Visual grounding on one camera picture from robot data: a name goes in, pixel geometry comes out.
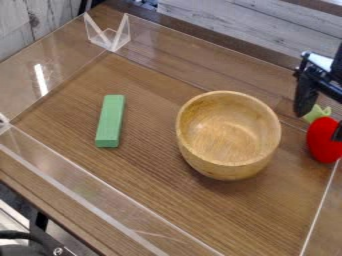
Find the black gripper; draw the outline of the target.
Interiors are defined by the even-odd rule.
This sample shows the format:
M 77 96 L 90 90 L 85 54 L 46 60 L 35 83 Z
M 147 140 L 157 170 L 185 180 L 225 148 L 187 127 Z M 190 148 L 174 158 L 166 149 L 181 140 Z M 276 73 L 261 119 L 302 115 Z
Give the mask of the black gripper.
M 294 113 L 298 117 L 304 117 L 312 111 L 318 92 L 329 97 L 342 97 L 342 43 L 333 57 L 313 51 L 304 51 L 301 58 L 301 64 L 294 71 L 298 82 Z M 332 140 L 342 142 L 342 120 L 337 125 Z

